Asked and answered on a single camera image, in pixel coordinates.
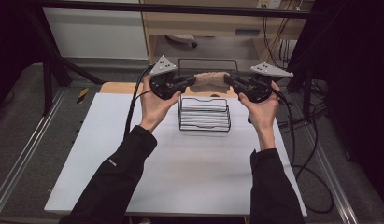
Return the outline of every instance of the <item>gray floor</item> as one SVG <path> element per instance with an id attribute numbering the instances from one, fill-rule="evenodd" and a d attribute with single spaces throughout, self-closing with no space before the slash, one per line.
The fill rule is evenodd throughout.
<path id="1" fill-rule="evenodd" d="M 259 57 L 254 52 L 251 41 L 246 38 L 196 37 L 196 41 L 198 47 L 193 49 L 186 44 L 179 44 L 162 36 L 159 38 L 156 56 L 160 57 L 164 54 L 176 64 L 178 64 L 178 58 L 235 59 L 239 69 L 244 71 L 259 63 Z M 113 66 L 114 68 L 105 65 L 105 68 L 88 68 L 88 70 L 109 81 L 132 81 L 142 70 L 140 63 L 135 67 L 130 64 L 130 66 L 126 66 L 128 68 Z M 75 84 L 67 89 L 56 116 L 29 161 L 18 185 L 10 195 L 0 219 L 27 218 L 29 223 L 37 223 L 36 219 L 45 219 L 44 223 L 49 223 L 60 217 L 43 211 L 50 196 L 48 190 L 55 184 L 61 172 L 72 148 L 72 141 L 77 138 L 77 130 L 81 127 L 81 121 L 88 112 L 94 93 L 100 89 L 99 86 L 86 83 L 79 76 L 74 75 L 73 78 L 76 79 Z M 40 67 L 32 66 L 26 69 L 13 88 L 14 100 L 0 109 L 0 186 L 41 119 L 42 84 Z M 286 80 L 282 80 L 279 84 L 282 91 L 286 92 L 284 88 Z M 83 104 L 78 105 L 76 100 L 85 86 L 89 86 L 89 92 Z M 292 98 L 301 102 L 302 93 L 293 93 Z M 317 103 L 319 100 L 313 98 L 313 103 Z M 296 109 L 293 107 L 292 110 L 293 115 L 298 117 Z M 284 105 L 279 109 L 277 120 L 286 120 Z M 357 163 L 345 159 L 344 148 L 338 139 L 331 119 L 321 117 L 318 119 L 318 126 L 320 144 L 329 157 L 357 218 L 361 223 L 384 223 L 382 201 L 365 177 L 361 167 Z M 284 133 L 283 139 L 287 148 L 290 148 L 289 134 Z M 296 147 L 296 163 L 300 164 L 311 150 L 311 143 L 305 129 L 296 130 Z M 322 176 L 316 160 L 313 159 L 308 167 Z M 316 209 L 328 207 L 330 203 L 328 193 L 322 184 L 311 175 L 303 173 L 299 186 L 306 204 Z M 342 223 L 336 207 L 326 215 L 315 214 L 308 210 L 307 212 L 306 222 L 308 223 Z"/>

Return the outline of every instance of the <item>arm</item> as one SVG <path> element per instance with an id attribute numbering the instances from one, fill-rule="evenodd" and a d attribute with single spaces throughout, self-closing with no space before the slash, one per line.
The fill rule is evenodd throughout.
<path id="1" fill-rule="evenodd" d="M 276 83 L 273 82 L 272 87 L 279 91 Z M 278 98 L 272 93 L 266 101 L 254 104 L 243 93 L 239 97 L 249 111 L 261 147 L 260 152 L 254 151 L 250 156 L 253 175 L 250 223 L 305 223 L 299 201 L 276 150 L 273 124 Z"/>
<path id="2" fill-rule="evenodd" d="M 151 77 L 143 79 L 150 91 Z M 151 134 L 178 101 L 180 91 L 163 101 L 154 93 L 141 96 L 142 121 L 125 137 L 118 150 L 98 168 L 70 215 L 60 224 L 120 224 L 142 174 L 145 159 L 157 145 Z"/>

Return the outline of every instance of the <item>black sleeve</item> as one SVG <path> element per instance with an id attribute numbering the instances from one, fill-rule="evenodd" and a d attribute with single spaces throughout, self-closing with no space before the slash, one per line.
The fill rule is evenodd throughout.
<path id="1" fill-rule="evenodd" d="M 250 224 L 305 223 L 296 193 L 285 175 L 277 150 L 253 151 L 250 165 L 253 175 Z"/>
<path id="2" fill-rule="evenodd" d="M 144 168 L 145 159 L 157 146 L 151 133 L 135 126 L 107 158 L 81 194 L 70 215 L 60 224 L 119 224 L 133 196 Z"/>

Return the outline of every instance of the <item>white table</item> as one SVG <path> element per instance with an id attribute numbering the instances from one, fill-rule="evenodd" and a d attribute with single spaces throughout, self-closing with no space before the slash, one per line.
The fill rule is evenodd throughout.
<path id="1" fill-rule="evenodd" d="M 101 162 L 121 143 L 130 94 L 97 93 L 78 138 L 53 188 L 45 210 L 68 214 Z M 174 105 L 153 132 L 158 146 L 127 209 L 128 215 L 247 217 L 252 175 L 249 156 L 259 141 L 248 111 L 227 99 L 232 120 L 228 133 L 182 132 Z M 137 102 L 132 127 L 141 120 Z M 276 146 L 284 170 L 306 209 L 294 179 L 277 122 Z"/>

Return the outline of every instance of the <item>person's left hand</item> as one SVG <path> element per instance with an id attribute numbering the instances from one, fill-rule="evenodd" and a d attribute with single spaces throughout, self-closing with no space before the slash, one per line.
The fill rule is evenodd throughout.
<path id="1" fill-rule="evenodd" d="M 152 133 L 153 130 L 163 121 L 169 108 L 171 108 L 171 106 L 178 101 L 181 92 L 177 91 L 169 100 L 162 100 L 151 91 L 150 80 L 151 75 L 143 78 L 142 93 L 146 91 L 150 92 L 141 96 L 142 121 L 139 126 L 149 130 Z"/>

